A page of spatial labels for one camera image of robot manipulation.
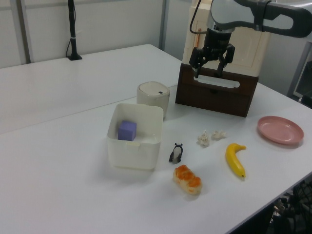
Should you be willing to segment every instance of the black pole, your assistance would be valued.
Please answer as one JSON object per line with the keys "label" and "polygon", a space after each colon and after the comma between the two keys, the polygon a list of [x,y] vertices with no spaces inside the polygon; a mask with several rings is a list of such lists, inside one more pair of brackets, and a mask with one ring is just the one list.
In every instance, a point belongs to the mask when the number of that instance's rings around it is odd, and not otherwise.
{"label": "black pole", "polygon": [[74,61],[82,59],[82,57],[77,53],[76,46],[74,0],[68,0],[68,11],[69,11],[70,40],[72,44],[72,55],[68,56],[68,59]]}

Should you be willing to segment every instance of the white storage bin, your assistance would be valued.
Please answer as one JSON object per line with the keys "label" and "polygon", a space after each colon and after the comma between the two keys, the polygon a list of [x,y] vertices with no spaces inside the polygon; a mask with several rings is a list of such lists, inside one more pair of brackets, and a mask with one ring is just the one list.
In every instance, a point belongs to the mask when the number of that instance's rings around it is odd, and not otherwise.
{"label": "white storage bin", "polygon": [[[123,120],[136,123],[134,141],[118,140]],[[156,166],[161,142],[163,110],[142,104],[118,104],[108,133],[108,158],[116,167],[151,170]]]}

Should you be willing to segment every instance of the pink plate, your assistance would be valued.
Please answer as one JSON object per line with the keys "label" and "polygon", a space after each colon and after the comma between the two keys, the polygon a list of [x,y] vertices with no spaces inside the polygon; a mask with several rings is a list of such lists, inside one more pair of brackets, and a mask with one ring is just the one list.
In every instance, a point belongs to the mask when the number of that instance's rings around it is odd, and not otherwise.
{"label": "pink plate", "polygon": [[297,124],[277,116],[262,117],[258,121],[258,130],[266,138],[280,144],[296,144],[304,136]]}

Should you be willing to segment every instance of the wooden box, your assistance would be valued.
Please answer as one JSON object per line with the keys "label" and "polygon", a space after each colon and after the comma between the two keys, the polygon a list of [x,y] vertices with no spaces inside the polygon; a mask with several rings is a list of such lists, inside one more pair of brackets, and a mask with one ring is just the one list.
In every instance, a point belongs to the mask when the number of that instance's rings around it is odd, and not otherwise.
{"label": "wooden box", "polygon": [[[216,77],[215,70],[202,68],[200,75]],[[198,82],[192,67],[181,64],[175,102],[182,105],[246,117],[258,77],[223,72],[222,79],[238,81],[239,87],[228,88]]]}

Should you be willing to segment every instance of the toy banana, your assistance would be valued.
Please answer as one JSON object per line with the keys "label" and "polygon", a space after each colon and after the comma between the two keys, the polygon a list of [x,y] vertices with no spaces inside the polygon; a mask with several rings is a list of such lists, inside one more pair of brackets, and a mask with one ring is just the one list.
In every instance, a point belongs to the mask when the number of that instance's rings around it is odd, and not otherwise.
{"label": "toy banana", "polygon": [[246,149],[246,146],[232,143],[227,147],[226,152],[225,152],[226,161],[228,162],[233,172],[239,177],[246,177],[246,173],[245,173],[244,167],[237,159],[235,153],[239,150],[244,150],[244,149]]}

